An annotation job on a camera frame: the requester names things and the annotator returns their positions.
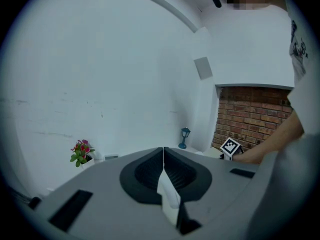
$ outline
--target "potted plant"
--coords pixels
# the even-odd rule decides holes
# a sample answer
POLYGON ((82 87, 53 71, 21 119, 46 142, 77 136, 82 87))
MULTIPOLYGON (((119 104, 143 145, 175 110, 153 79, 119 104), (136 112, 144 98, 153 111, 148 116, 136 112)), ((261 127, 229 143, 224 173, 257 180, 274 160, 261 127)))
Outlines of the potted plant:
POLYGON ((92 153, 95 150, 89 145, 87 140, 78 140, 74 148, 72 148, 71 150, 73 151, 73 154, 71 155, 70 162, 76 161, 76 167, 84 165, 91 160, 93 161, 93 158, 90 155, 90 153, 92 153))

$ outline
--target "person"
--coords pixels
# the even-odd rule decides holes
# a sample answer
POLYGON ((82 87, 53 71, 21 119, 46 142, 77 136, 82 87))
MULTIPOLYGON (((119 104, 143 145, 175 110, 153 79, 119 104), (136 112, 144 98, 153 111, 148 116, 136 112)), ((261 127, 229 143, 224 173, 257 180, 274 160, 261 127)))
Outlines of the person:
MULTIPOLYGON (((303 14, 292 0, 225 0, 235 8, 260 9, 269 5, 277 6, 288 12, 291 19, 291 40, 288 40, 289 55, 292 58, 294 84, 296 85, 308 70, 317 66, 314 63, 318 55, 317 40, 303 14)), ((295 111, 264 142, 246 151, 234 155, 232 160, 243 163, 259 164, 265 155, 283 149, 290 142, 297 140, 304 133, 302 124, 295 111)))

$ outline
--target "white t-shirt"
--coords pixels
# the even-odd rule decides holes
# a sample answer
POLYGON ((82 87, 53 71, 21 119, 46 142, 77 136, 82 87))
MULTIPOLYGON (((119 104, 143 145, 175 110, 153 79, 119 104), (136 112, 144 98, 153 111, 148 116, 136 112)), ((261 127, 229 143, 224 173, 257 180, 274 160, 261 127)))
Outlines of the white t-shirt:
POLYGON ((291 18, 291 43, 289 54, 294 69, 296 85, 309 70, 320 70, 320 49, 318 40, 303 13, 293 0, 285 0, 291 18))

